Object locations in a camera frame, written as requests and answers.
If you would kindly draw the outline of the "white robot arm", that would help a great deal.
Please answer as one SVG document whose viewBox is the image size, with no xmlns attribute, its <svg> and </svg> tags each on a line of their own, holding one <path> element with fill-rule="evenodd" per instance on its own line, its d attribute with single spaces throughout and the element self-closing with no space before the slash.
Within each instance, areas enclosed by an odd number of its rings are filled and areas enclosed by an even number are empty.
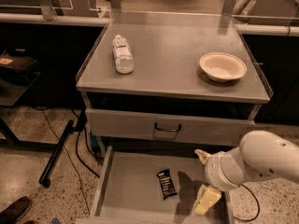
<svg viewBox="0 0 299 224">
<path fill-rule="evenodd" d="M 266 131 L 246 133 L 239 146 L 229 151 L 194 153 L 205 166 L 208 185 L 198 190 L 193 213 L 204 215 L 221 198 L 246 182 L 284 178 L 299 183 L 299 146 Z"/>
</svg>

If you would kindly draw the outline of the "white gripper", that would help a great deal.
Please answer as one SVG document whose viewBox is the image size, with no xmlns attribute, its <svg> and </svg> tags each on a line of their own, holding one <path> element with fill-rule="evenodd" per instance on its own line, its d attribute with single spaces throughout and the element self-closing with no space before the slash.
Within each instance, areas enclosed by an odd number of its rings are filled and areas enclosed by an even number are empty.
<svg viewBox="0 0 299 224">
<path fill-rule="evenodd" d="M 221 191 L 226 192 L 237 189 L 238 185 L 230 181 L 221 168 L 223 151 L 210 155 L 202 149 L 196 149 L 194 153 L 198 156 L 201 163 L 206 166 L 206 181 L 210 185 L 202 185 L 200 187 L 192 209 L 192 213 L 195 216 L 203 216 L 221 199 Z"/>
</svg>

